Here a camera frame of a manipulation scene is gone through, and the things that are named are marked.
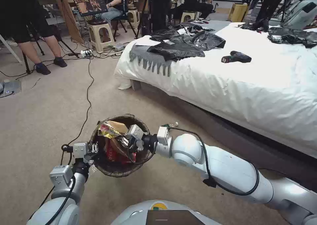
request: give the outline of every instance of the black shoe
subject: black shoe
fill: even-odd
[[[63,60],[63,58],[61,58],[61,57],[56,57],[55,59],[54,59],[54,64],[55,65],[58,65],[58,66],[60,66],[60,67],[66,67],[67,66],[67,64],[66,64],[66,62]]]
[[[48,75],[51,73],[50,70],[43,63],[36,65],[36,72],[41,73],[42,75]]]

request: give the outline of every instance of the white bedsheet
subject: white bedsheet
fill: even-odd
[[[236,28],[232,23],[218,36],[224,49],[205,52],[171,65],[171,76],[130,62],[128,44],[115,76],[151,84],[238,125],[317,158],[317,47],[274,44],[267,33]],[[222,63],[239,51],[250,63]]]

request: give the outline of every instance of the gray towel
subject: gray towel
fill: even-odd
[[[130,62],[132,62],[134,59],[138,58],[138,63],[141,63],[141,60],[143,60],[143,68],[147,68],[147,64],[149,63],[149,66],[147,70],[151,70],[154,72],[155,66],[157,67],[157,73],[159,74],[159,70],[161,66],[163,66],[163,75],[166,75],[166,68],[167,68],[167,76],[170,77],[170,72],[171,72],[171,63],[172,60],[165,61],[164,57],[147,52],[149,49],[149,46],[137,46],[133,45],[131,51],[130,51]]]

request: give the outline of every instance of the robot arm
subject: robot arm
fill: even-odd
[[[160,127],[157,134],[146,135],[137,125],[132,125],[122,144],[132,150],[145,148],[174,158],[180,165],[198,171],[205,184],[218,185],[231,193],[244,195],[242,197],[250,202],[277,209],[292,225],[317,224],[316,193],[286,178],[268,180],[251,163],[221,148],[205,145],[201,138],[199,141],[191,134],[185,133],[173,140],[170,129],[173,128]],[[65,145],[62,149],[74,153],[73,169],[57,166],[52,170],[50,178],[55,186],[52,199],[33,214],[28,225],[78,222],[78,204],[88,179],[89,160],[98,152],[98,147],[82,142],[73,147]]]
[[[168,129],[160,127],[157,138],[156,153],[174,158],[179,164],[200,172],[207,185],[212,187],[220,185],[236,194],[246,195],[245,198],[254,203],[265,204],[272,199],[271,183],[251,163],[221,148],[206,145],[208,168],[212,179],[216,182],[212,184],[212,181],[208,181],[205,151],[195,136],[186,133],[173,141]]]

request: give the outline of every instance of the jeans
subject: jeans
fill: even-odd
[[[117,10],[116,8],[110,7],[108,12],[105,12],[101,15],[101,18],[110,22],[115,17],[119,17],[122,15],[121,10]]]

